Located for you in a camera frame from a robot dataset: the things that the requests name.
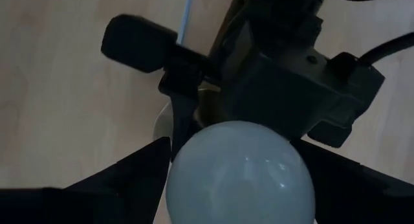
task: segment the white frosted bulb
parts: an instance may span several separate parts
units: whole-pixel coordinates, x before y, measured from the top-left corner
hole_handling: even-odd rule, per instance
[[[172,224],[311,224],[312,180],[299,153],[276,132],[249,122],[194,135],[167,183]]]

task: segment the blue wire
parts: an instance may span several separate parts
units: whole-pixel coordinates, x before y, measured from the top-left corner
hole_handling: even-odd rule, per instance
[[[186,33],[188,20],[190,18],[190,9],[191,9],[191,2],[192,1],[193,0],[187,0],[186,1],[186,7],[184,9],[184,14],[183,14],[182,19],[181,19],[181,26],[180,26],[180,30],[179,30],[179,36],[177,38],[177,43],[178,44],[182,44],[182,41],[184,39],[184,35]]]

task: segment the light wood surface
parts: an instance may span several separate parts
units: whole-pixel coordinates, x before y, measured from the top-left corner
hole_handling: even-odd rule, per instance
[[[207,53],[231,0],[193,0],[184,44]],[[185,0],[0,0],[0,186],[68,186],[151,141],[168,99],[161,73],[101,55],[109,20],[138,14],[178,30]],[[316,48],[362,55],[414,31],[414,0],[326,0]],[[377,64],[386,82],[339,150],[414,183],[414,50]],[[167,223],[165,204],[155,223]]]

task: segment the white cable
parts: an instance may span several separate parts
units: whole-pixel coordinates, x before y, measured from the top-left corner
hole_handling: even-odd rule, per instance
[[[179,36],[177,38],[177,43],[178,44],[182,44],[182,41],[184,39],[184,35],[186,33],[188,20],[190,18],[190,9],[191,9],[191,2],[192,1],[193,0],[187,0],[186,1],[186,7],[184,9],[184,14],[183,14],[182,19],[181,19],[181,26],[180,26],[180,30],[179,30]]]

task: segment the black cable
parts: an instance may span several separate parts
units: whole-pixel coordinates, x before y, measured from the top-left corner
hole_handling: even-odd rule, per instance
[[[414,46],[414,32],[392,39],[371,49],[362,55],[359,61],[362,64],[371,65],[386,56],[412,46]]]

